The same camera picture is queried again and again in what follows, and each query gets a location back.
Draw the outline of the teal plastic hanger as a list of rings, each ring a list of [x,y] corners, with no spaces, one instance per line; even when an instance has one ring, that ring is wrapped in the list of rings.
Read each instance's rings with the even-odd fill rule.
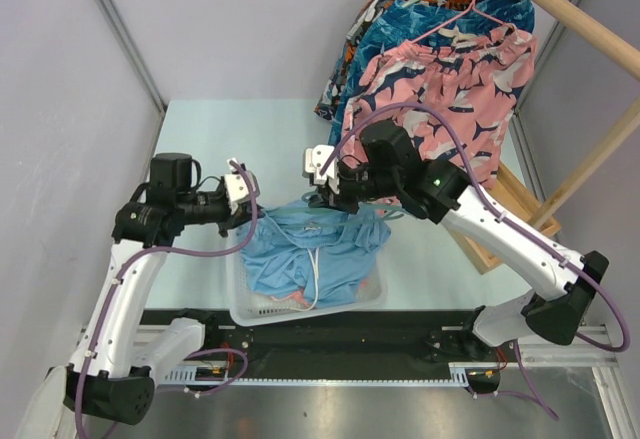
[[[320,195],[309,191],[297,201],[266,209],[265,214],[284,228],[319,229],[385,223],[401,219],[407,212],[395,205],[360,203],[358,211],[350,214],[321,205]]]

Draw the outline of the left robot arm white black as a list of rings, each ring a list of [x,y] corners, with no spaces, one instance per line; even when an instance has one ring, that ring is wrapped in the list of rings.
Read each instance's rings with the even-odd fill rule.
[[[73,411],[80,437],[87,416],[136,425],[149,410],[156,388],[183,360],[225,353],[213,314],[184,310],[141,350],[134,338],[152,285],[169,255],[221,258],[239,252],[238,243],[218,251],[196,251],[174,241],[191,225],[214,224],[221,237],[257,226],[259,186],[236,159],[216,188],[204,191],[200,163],[184,153],[160,153],[118,211],[111,233],[106,278],[91,319],[66,368],[65,406]]]

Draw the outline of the light blue shorts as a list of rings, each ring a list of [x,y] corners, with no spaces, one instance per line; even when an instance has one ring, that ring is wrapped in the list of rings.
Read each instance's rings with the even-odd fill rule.
[[[390,237],[386,222],[284,228],[264,210],[240,255],[252,292],[281,298],[302,290],[314,308],[328,308],[357,300],[354,289],[368,279]]]

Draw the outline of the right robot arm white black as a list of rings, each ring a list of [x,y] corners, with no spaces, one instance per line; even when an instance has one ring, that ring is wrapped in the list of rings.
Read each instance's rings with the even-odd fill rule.
[[[484,360],[506,341],[535,334],[569,345],[609,262],[555,243],[475,187],[446,160],[420,157],[405,129],[391,120],[367,126],[365,157],[355,167],[318,145],[303,154],[303,175],[317,189],[311,204],[354,214],[363,202],[397,198],[411,216],[441,224],[479,243],[520,275],[530,291],[498,306],[481,306],[461,335],[463,352]]]

